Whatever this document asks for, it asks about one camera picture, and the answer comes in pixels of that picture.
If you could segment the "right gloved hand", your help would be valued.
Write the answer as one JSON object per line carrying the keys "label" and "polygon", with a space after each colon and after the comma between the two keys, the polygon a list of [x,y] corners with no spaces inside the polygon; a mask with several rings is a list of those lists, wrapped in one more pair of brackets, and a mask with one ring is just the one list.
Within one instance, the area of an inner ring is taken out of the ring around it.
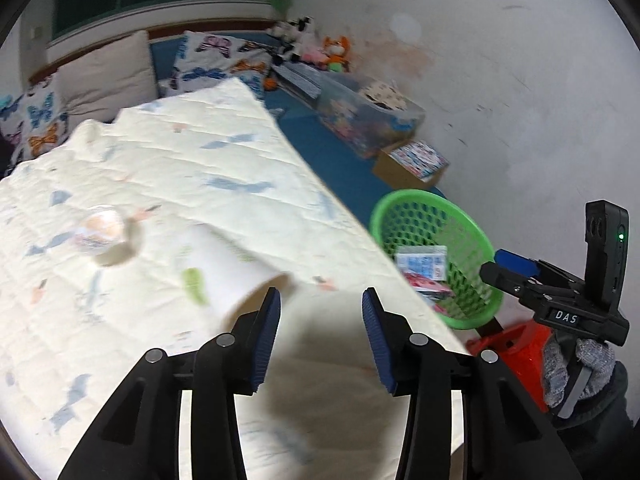
{"label": "right gloved hand", "polygon": [[592,398],[611,380],[615,368],[615,352],[607,342],[594,339],[567,339],[553,333],[542,350],[541,385],[544,403],[557,408],[565,400],[570,384],[580,385],[579,374],[587,380],[577,393],[577,401]]}

